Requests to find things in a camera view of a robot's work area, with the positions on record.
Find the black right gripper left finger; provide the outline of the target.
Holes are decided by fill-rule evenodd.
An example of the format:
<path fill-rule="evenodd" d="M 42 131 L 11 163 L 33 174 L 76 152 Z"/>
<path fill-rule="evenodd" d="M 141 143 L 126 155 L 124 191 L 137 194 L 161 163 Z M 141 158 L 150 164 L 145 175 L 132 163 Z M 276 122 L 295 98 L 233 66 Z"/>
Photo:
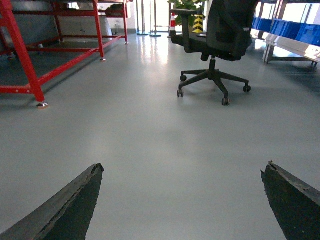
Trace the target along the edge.
<path fill-rule="evenodd" d="M 0 234 L 2 240 L 84 240 L 104 168 L 93 164 L 53 197 Z"/>

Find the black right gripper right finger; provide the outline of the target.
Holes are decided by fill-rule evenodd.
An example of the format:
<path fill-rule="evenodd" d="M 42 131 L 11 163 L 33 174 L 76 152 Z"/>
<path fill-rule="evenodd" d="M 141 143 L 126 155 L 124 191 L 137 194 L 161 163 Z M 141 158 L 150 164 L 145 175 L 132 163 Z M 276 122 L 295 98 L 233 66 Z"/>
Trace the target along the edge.
<path fill-rule="evenodd" d="M 261 172 L 265 194 L 287 240 L 320 238 L 320 191 L 270 161 Z"/>

